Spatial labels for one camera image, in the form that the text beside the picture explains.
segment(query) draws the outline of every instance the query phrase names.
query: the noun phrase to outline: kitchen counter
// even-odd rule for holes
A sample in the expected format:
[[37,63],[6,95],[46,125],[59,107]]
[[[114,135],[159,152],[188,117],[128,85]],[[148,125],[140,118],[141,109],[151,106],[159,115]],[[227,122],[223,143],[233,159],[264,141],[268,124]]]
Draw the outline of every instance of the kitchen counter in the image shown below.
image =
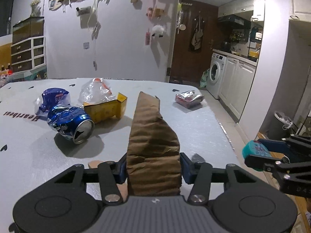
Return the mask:
[[220,50],[217,50],[217,49],[213,49],[213,51],[216,52],[216,53],[222,54],[222,55],[224,55],[224,56],[232,57],[232,58],[234,58],[234,59],[243,61],[243,62],[248,63],[248,64],[250,64],[250,65],[257,66],[257,62],[248,60],[248,59],[243,58],[243,57],[241,57],[241,56],[234,55],[234,54],[231,54],[231,53],[228,53],[228,52],[225,52],[225,51],[220,51]]

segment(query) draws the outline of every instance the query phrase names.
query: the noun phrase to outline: range hood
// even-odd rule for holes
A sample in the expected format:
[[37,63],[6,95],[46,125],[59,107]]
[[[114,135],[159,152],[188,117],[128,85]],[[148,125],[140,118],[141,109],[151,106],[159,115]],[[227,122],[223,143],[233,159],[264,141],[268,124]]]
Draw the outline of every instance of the range hood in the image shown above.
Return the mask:
[[219,25],[226,25],[232,29],[251,29],[251,21],[237,15],[229,15],[218,18]]

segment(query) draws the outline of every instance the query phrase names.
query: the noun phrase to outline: washing machine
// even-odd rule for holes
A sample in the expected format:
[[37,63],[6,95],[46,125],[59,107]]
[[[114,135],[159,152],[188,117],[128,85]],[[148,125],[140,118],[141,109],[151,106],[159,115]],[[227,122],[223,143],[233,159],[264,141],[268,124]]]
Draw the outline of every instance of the washing machine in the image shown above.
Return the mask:
[[213,53],[206,89],[215,99],[219,99],[219,92],[225,73],[226,56]]

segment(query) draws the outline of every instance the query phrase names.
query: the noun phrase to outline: blue plastic wrapper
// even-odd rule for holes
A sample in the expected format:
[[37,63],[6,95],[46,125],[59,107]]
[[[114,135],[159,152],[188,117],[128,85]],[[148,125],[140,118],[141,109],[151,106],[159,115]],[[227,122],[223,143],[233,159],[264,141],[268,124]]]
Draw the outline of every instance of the blue plastic wrapper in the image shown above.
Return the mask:
[[57,104],[70,105],[70,94],[65,89],[46,89],[35,101],[35,114],[47,117],[48,112]]

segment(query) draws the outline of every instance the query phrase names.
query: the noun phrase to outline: green plastic bag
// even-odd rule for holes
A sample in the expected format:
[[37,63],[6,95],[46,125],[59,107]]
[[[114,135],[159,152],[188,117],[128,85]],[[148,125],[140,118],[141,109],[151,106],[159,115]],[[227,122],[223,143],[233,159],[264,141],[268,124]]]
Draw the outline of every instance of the green plastic bag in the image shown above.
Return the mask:
[[203,72],[201,80],[200,80],[200,88],[205,88],[206,87],[206,81],[209,76],[210,69],[207,69],[206,71]]

